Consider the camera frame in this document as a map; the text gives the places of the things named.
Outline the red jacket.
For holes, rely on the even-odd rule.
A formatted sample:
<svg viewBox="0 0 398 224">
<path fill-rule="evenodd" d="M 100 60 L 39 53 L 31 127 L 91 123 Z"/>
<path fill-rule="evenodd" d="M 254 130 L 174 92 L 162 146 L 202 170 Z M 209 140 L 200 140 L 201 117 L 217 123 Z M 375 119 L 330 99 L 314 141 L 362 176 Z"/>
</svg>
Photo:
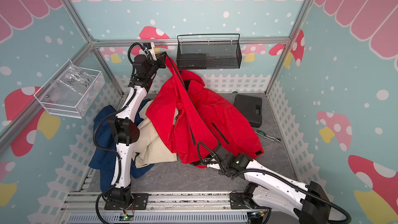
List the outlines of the red jacket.
<svg viewBox="0 0 398 224">
<path fill-rule="evenodd" d="M 146 116 L 164 145 L 183 164 L 200 167 L 200 158 L 217 145 L 253 159 L 264 153 L 252 126 L 233 104 L 205 88 L 199 75 L 180 71 L 169 56 L 165 64 L 172 76 L 148 107 Z"/>
</svg>

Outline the beige jacket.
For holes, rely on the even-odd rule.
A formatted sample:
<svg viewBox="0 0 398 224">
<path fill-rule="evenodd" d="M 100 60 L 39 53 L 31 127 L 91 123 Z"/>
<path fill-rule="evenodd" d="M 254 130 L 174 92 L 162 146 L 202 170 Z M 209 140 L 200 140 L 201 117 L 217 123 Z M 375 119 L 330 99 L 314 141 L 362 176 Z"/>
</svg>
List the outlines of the beige jacket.
<svg viewBox="0 0 398 224">
<path fill-rule="evenodd" d="M 140 137 L 133 149 L 133 161 L 137 169 L 150 164 L 175 162 L 177 153 L 172 153 L 163 143 L 146 112 L 153 100 L 147 102 L 140 110 L 143 121 L 138 125 Z"/>
</svg>

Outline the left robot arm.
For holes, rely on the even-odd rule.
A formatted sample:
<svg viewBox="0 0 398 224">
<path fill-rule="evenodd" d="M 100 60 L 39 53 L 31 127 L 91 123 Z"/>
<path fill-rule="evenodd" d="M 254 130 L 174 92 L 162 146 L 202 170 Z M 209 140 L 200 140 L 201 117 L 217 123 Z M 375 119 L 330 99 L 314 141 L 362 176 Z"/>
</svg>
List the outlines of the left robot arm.
<svg viewBox="0 0 398 224">
<path fill-rule="evenodd" d="M 131 163 L 133 148 L 140 131 L 134 123 L 139 106 L 146 97 L 158 69 L 166 68 L 165 55 L 155 54 L 155 45 L 150 43 L 133 43 L 127 51 L 127 57 L 132 65 L 132 75 L 128 87 L 130 92 L 123 107 L 103 118 L 94 130 L 93 141 L 96 148 L 116 155 L 114 177 L 111 186 L 102 197 L 110 206 L 127 209 L 134 203 L 131 195 Z M 96 136 L 99 127 L 107 122 L 116 148 L 105 148 L 98 144 Z"/>
</svg>

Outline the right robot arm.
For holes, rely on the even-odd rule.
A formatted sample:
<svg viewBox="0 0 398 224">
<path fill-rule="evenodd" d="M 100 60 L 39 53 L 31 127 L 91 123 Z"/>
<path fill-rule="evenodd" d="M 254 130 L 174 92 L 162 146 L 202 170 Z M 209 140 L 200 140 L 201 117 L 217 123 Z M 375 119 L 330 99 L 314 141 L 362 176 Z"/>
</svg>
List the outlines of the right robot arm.
<svg viewBox="0 0 398 224">
<path fill-rule="evenodd" d="M 324 189 L 316 182 L 301 183 L 284 177 L 250 156 L 234 155 L 221 145 L 210 149 L 198 142 L 197 152 L 207 150 L 206 157 L 199 155 L 203 166 L 219 170 L 231 180 L 241 178 L 249 182 L 242 193 L 230 194 L 231 207 L 247 207 L 253 210 L 253 218 L 261 223 L 269 221 L 273 211 L 296 218 L 301 224 L 349 224 L 351 215 L 332 203 Z"/>
</svg>

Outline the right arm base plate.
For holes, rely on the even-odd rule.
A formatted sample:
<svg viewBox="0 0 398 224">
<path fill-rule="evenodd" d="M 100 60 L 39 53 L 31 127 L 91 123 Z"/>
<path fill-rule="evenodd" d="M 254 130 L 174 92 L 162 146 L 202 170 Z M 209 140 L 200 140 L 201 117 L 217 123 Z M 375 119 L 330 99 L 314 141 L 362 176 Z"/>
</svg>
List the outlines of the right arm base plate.
<svg viewBox="0 0 398 224">
<path fill-rule="evenodd" d="M 257 205 L 251 198 L 242 192 L 233 191 L 229 193 L 231 209 L 266 209 L 264 206 Z"/>
</svg>

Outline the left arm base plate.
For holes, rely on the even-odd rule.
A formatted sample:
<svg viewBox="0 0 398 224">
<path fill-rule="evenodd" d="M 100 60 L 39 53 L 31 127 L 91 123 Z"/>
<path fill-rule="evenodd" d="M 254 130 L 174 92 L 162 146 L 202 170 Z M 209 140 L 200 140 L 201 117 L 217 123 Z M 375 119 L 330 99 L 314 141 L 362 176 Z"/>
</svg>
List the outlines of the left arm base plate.
<svg viewBox="0 0 398 224">
<path fill-rule="evenodd" d="M 149 194 L 127 193 L 123 196 L 110 196 L 104 209 L 110 210 L 146 210 Z"/>
</svg>

